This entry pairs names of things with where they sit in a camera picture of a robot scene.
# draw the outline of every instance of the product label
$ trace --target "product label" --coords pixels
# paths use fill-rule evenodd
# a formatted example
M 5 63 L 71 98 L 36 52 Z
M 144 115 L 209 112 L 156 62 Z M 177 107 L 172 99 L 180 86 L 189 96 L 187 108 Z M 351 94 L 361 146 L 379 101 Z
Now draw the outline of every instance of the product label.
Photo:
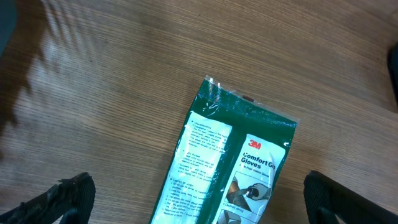
M 258 223 L 271 196 L 275 172 L 284 156 L 285 149 L 248 134 L 213 224 Z
M 191 112 L 153 224 L 195 224 L 231 130 L 230 125 Z

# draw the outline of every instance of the wooden floor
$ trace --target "wooden floor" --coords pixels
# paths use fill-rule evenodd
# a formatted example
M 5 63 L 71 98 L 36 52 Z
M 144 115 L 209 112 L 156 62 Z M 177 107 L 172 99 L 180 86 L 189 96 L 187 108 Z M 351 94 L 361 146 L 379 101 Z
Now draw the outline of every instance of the wooden floor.
M 319 170 L 398 214 L 396 0 L 18 0 L 0 62 L 0 213 L 89 172 L 91 223 L 147 223 L 205 75 L 300 118 L 261 223 Z

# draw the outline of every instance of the plastic packaging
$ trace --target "plastic packaging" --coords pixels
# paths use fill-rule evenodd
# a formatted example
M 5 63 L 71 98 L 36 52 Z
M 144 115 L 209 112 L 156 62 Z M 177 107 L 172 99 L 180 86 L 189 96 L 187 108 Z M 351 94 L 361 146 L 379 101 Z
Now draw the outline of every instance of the plastic packaging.
M 149 223 L 258 223 L 298 122 L 272 111 L 206 77 Z
M 17 10 L 14 0 L 0 0 L 0 57 L 15 28 Z

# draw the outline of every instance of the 3m logo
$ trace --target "3m logo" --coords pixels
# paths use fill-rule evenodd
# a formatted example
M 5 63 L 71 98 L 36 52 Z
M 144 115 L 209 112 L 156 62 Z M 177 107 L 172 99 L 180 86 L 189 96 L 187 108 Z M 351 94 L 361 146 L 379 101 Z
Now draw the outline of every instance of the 3m logo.
M 249 146 L 251 147 L 255 147 L 256 149 L 260 149 L 261 148 L 261 143 L 258 143 L 254 140 L 250 140 Z

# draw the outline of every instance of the glove package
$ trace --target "glove package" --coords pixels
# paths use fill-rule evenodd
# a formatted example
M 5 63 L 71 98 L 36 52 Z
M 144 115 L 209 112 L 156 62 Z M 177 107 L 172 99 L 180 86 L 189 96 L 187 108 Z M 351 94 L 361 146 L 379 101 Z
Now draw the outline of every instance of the glove package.
M 298 123 L 273 111 L 206 77 L 149 223 L 258 223 Z

